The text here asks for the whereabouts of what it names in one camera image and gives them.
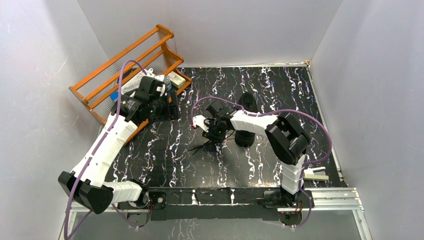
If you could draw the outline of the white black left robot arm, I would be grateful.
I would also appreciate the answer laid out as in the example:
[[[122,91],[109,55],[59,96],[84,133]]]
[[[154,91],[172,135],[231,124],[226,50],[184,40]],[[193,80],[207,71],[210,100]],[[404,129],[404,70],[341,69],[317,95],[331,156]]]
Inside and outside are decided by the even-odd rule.
[[[101,214],[111,204],[131,202],[137,208],[149,203],[148,187],[135,179],[106,182],[106,174],[130,136],[145,120],[171,121],[181,117],[177,92],[168,75],[144,75],[138,88],[125,92],[111,108],[106,125],[85,157],[58,182],[68,196]]]

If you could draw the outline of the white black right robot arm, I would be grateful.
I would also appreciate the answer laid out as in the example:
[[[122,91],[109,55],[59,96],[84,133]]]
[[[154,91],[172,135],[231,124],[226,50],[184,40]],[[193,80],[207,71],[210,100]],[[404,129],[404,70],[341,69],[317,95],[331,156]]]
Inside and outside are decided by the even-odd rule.
[[[311,138],[290,113],[261,115],[242,106],[229,108],[215,101],[206,109],[211,117],[192,117],[192,127],[202,129],[202,136],[222,143],[226,132],[234,130],[235,140],[243,147],[253,144],[255,136],[266,137],[281,162],[280,192],[271,197],[272,204],[295,207],[302,199],[301,173]]]

